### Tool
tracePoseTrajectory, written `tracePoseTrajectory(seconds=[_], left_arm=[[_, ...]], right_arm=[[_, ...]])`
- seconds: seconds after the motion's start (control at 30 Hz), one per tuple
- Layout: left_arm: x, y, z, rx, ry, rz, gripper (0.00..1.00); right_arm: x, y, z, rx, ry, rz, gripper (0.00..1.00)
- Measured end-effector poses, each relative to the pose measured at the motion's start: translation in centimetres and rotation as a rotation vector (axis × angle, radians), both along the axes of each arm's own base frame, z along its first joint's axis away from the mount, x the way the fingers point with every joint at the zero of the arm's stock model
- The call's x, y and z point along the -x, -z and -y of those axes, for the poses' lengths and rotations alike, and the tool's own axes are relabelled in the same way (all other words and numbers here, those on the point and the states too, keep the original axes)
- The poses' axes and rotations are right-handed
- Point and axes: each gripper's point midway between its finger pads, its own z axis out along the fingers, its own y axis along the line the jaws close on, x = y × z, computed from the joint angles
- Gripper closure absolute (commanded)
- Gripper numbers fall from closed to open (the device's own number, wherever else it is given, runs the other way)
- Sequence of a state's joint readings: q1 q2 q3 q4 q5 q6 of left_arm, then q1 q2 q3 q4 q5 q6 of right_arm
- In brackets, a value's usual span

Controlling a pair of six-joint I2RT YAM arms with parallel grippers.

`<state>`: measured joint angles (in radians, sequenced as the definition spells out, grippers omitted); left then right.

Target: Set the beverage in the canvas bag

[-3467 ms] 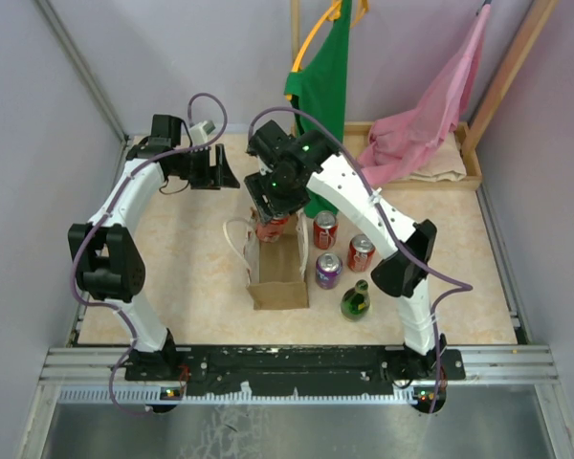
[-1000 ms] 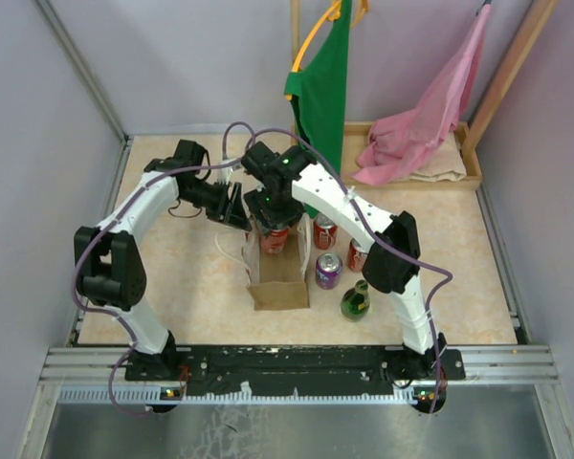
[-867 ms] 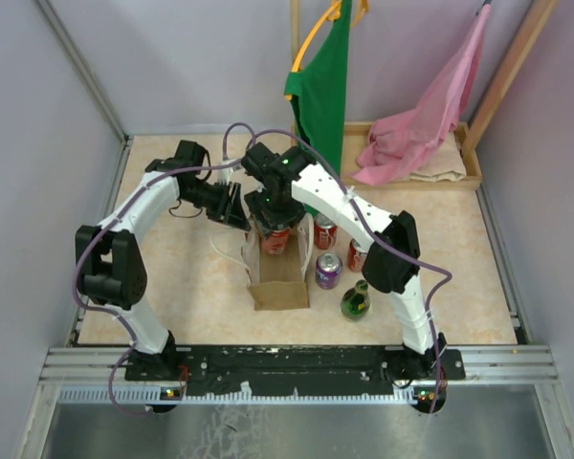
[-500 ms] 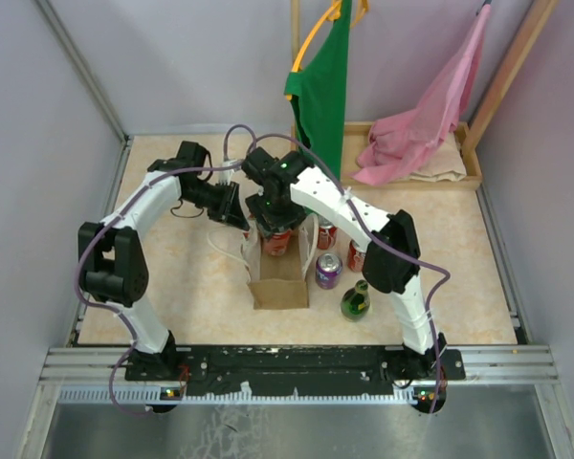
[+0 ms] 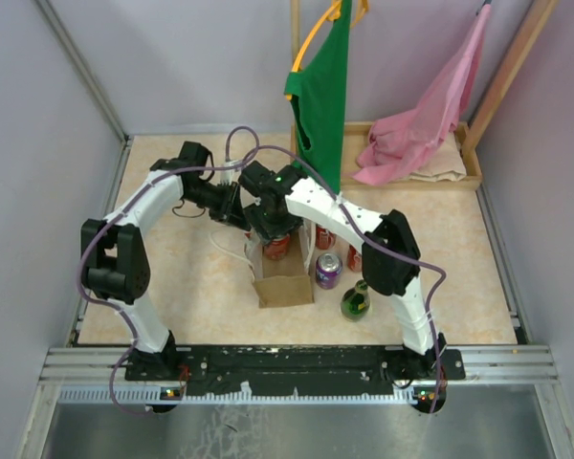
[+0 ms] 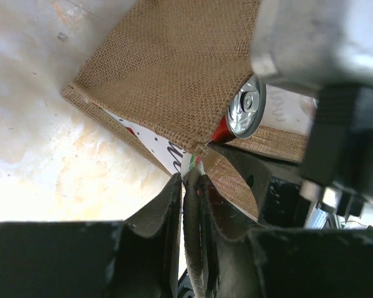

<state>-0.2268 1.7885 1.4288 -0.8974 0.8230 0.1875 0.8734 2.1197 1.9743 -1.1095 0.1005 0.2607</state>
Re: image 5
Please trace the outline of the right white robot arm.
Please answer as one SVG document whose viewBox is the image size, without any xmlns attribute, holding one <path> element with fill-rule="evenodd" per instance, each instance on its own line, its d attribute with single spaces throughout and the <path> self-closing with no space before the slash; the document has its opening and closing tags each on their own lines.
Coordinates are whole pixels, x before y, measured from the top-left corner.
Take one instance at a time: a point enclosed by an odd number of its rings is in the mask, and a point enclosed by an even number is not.
<svg viewBox="0 0 574 459">
<path fill-rule="evenodd" d="M 308 220 L 352 246 L 362 257 L 367 286 L 394 308 L 409 353 L 409 370 L 426 379 L 441 368 L 446 342 L 432 324 L 431 299 L 423 296 L 420 279 L 420 271 L 430 265 L 420 260 L 402 212 L 394 209 L 381 214 L 361 208 L 291 165 L 275 173 L 254 161 L 242 170 L 238 183 L 258 199 L 244 214 L 263 245 Z"/>
</svg>

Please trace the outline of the watermelon print canvas bag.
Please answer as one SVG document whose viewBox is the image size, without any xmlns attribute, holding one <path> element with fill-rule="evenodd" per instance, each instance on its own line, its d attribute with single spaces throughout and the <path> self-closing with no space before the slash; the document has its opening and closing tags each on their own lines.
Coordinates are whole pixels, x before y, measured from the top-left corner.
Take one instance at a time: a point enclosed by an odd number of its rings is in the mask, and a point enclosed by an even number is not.
<svg viewBox="0 0 574 459">
<path fill-rule="evenodd" d="M 288 254 L 278 261 L 264 256 L 264 246 L 254 231 L 240 231 L 243 239 L 243 248 L 240 251 L 227 249 L 217 240 L 217 235 L 224 230 L 228 228 L 213 230 L 208 239 L 218 251 L 244 262 L 249 267 L 261 309 L 295 307 L 314 302 L 310 275 L 314 243 L 306 226 L 290 235 Z"/>
</svg>

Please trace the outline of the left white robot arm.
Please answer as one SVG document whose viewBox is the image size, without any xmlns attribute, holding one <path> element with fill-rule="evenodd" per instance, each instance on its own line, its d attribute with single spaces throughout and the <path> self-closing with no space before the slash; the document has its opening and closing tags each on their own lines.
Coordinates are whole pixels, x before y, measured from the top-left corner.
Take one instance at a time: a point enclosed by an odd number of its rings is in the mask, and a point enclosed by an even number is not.
<svg viewBox="0 0 574 459">
<path fill-rule="evenodd" d="M 204 145 L 184 142 L 177 157 L 160 159 L 150 167 L 143 183 L 120 207 L 81 227 L 78 292 L 123 319 L 133 350 L 146 357 L 147 370 L 159 379 L 178 372 L 180 357 L 171 350 L 173 336 L 147 292 L 151 269 L 144 237 L 180 202 L 193 203 L 218 223 L 248 230 L 239 185 L 210 181 L 214 173 L 230 174 L 245 164 L 236 160 L 217 166 Z"/>
</svg>

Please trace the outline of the red cola can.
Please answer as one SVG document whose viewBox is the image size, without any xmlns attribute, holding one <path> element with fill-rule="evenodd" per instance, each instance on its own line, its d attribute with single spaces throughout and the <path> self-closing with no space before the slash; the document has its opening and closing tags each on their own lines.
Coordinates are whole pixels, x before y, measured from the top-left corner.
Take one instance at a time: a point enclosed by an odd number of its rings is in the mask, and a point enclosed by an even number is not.
<svg viewBox="0 0 574 459">
<path fill-rule="evenodd" d="M 354 273 L 360 273 L 363 269 L 362 255 L 352 245 L 348 248 L 347 267 Z"/>
<path fill-rule="evenodd" d="M 336 243 L 336 234 L 329 229 L 316 224 L 316 247 L 321 251 L 332 249 Z"/>
<path fill-rule="evenodd" d="M 291 236 L 289 234 L 273 239 L 263 247 L 264 256 L 274 261 L 284 259 L 289 251 L 290 240 Z"/>
</svg>

